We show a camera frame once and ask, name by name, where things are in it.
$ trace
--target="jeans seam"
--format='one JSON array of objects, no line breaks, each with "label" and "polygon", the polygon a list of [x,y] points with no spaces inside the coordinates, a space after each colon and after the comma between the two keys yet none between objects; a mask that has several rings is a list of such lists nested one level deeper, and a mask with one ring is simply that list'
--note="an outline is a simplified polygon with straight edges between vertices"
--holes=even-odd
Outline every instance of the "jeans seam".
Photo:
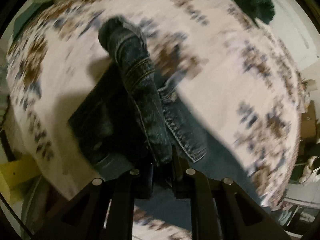
[{"label": "jeans seam", "polygon": [[[201,153],[203,153],[204,151],[206,151],[206,147],[204,147],[203,149],[201,149],[200,151],[198,151],[198,152],[196,153],[196,155],[201,155]],[[201,160],[206,154],[207,154],[207,152],[204,153],[200,158],[197,158],[197,160],[196,160],[195,162]]]},{"label": "jeans seam", "polygon": [[154,159],[155,159],[156,164],[159,166],[160,162],[156,159],[156,154],[154,153],[153,148],[152,148],[152,146],[151,146],[151,144],[150,144],[149,137],[148,137],[148,135],[147,135],[147,129],[146,129],[146,127],[144,126],[144,122],[143,122],[143,118],[142,118],[142,114],[141,114],[141,111],[140,111],[140,109],[139,109],[139,106],[138,106],[136,100],[134,100],[134,98],[133,98],[132,96],[131,96],[131,98],[132,98],[132,101],[133,101],[134,105],[136,106],[137,111],[138,111],[138,113],[139,113],[141,125],[142,125],[142,127],[143,127],[144,134],[145,134],[145,136],[146,136],[146,138],[147,138],[147,142],[148,142],[148,145],[149,145],[149,147],[150,147],[150,151],[152,152],[152,154],[153,154],[153,156],[154,156]]},{"label": "jeans seam", "polygon": [[120,47],[123,45],[123,43],[126,41],[126,40],[128,40],[128,39],[130,39],[130,38],[132,38],[132,37],[134,37],[135,36],[135,34],[134,33],[129,33],[129,34],[127,34],[127,35],[125,35],[124,37],[122,37],[121,39],[120,39],[120,41],[118,41],[117,42],[117,44],[116,44],[116,47],[115,47],[115,50],[114,50],[114,58],[115,58],[115,60],[116,60],[116,63],[119,65],[119,63],[118,63],[118,58],[117,58],[117,54],[118,54],[118,50],[120,49]]},{"label": "jeans seam", "polygon": [[168,122],[166,121],[166,119],[164,118],[164,122],[167,125],[168,129],[170,130],[170,132],[172,133],[172,135],[174,136],[174,138],[177,140],[178,144],[180,145],[180,147],[182,148],[182,150],[185,152],[185,154],[193,161],[193,163],[196,163],[198,160],[195,160],[193,156],[191,156],[188,151],[185,149],[185,147],[182,145],[182,143],[180,142],[180,140],[177,138],[177,136],[175,135],[175,133],[173,132],[173,130],[171,129],[170,125],[168,124]]},{"label": "jeans seam", "polygon": [[153,72],[154,72],[154,70],[150,70],[150,71],[144,73],[143,76],[141,76],[141,77],[131,86],[131,89],[130,89],[129,92],[134,92],[136,85],[137,85],[142,79],[144,79],[147,75],[149,75],[149,74],[151,74],[151,73],[153,73]]},{"label": "jeans seam", "polygon": [[127,78],[128,76],[131,75],[132,71],[134,71],[137,67],[141,66],[142,64],[144,64],[146,61],[150,61],[151,59],[149,57],[144,58],[140,61],[138,61],[138,63],[134,63],[132,67],[130,67],[129,71],[124,75],[125,78]]}]

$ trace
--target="black cable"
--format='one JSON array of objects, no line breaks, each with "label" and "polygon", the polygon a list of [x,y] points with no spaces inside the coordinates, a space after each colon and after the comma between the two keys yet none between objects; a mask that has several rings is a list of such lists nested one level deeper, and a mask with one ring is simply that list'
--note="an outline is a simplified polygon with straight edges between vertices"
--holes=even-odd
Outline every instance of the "black cable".
[{"label": "black cable", "polygon": [[11,215],[13,215],[14,219],[19,223],[19,225],[22,227],[22,229],[28,234],[28,236],[32,237],[33,234],[30,232],[30,230],[25,226],[25,224],[21,221],[21,219],[17,216],[17,214],[13,211],[13,209],[10,207],[8,202],[5,200],[4,196],[0,192],[0,200],[4,203],[6,208],[9,210]]}]

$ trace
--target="floral fabric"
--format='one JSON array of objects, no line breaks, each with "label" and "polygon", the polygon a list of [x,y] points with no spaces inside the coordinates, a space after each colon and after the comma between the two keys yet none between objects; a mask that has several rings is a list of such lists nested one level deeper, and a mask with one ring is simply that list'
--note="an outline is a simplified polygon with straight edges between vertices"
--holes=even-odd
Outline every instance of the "floral fabric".
[{"label": "floral fabric", "polygon": [[8,52],[11,101],[28,151],[68,199],[99,175],[67,121],[110,65],[101,24],[141,28],[156,67],[185,73],[179,96],[235,156],[263,198],[281,198],[297,156],[301,80],[289,52],[232,0],[65,0],[42,12]]},{"label": "floral fabric", "polygon": [[191,240],[191,235],[190,231],[155,219],[137,206],[134,207],[132,240]]}]

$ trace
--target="jeans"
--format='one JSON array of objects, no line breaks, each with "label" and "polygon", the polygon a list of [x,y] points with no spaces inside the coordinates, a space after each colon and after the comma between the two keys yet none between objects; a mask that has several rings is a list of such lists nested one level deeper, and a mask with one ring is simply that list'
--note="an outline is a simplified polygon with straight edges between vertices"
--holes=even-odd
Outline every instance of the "jeans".
[{"label": "jeans", "polygon": [[[122,17],[102,26],[99,41],[117,65],[106,71],[69,124],[84,156],[102,177],[117,178],[148,152],[161,167],[171,160],[174,144],[190,167],[211,179],[232,178],[260,203],[233,155],[179,99],[175,87],[183,73],[163,81],[149,58],[143,34]],[[135,203],[149,215],[191,230],[190,202],[174,199],[170,189],[155,184],[150,200]]]}]

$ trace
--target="black metal bracket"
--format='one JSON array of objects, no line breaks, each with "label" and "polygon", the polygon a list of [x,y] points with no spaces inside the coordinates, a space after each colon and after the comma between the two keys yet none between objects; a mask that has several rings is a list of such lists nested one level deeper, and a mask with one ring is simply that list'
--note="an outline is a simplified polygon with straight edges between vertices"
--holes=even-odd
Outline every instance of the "black metal bracket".
[{"label": "black metal bracket", "polygon": [[[150,198],[152,185],[153,165],[148,161],[118,179],[95,179],[31,239],[132,239],[134,199]],[[172,190],[177,199],[191,199],[193,240],[290,239],[232,179],[207,178],[191,169],[175,149]]]}]

